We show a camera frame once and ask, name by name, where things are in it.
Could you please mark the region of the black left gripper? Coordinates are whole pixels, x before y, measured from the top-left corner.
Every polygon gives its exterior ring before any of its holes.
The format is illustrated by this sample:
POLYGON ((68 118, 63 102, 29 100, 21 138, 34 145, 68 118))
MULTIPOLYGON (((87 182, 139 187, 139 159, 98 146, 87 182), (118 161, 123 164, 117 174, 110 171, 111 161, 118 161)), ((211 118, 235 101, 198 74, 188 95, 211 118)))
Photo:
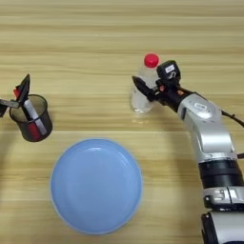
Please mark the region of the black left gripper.
MULTIPOLYGON (((31 84, 31 76, 29 74, 23 79, 21 84, 15 88, 16 100, 23 104, 29 95, 30 92, 30 84, 31 84)), ((20 104, 14 100, 8 101, 4 99, 0 99, 0 117, 3 117, 7 108, 15 108, 18 109, 20 104)))

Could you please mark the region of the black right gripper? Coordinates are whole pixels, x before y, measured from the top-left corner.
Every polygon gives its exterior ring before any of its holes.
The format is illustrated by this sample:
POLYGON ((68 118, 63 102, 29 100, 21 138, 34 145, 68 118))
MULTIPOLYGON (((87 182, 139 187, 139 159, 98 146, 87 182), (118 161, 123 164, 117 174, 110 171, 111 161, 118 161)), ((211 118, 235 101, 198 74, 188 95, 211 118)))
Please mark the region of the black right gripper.
POLYGON ((134 76, 132 81, 137 89, 144 94, 150 102, 156 100, 161 105, 170 107, 174 112, 178 111, 180 103, 186 97, 193 94, 192 91, 183 89, 173 80, 163 81, 159 79, 156 81, 157 90, 154 96, 154 90, 150 89, 141 78, 134 76))

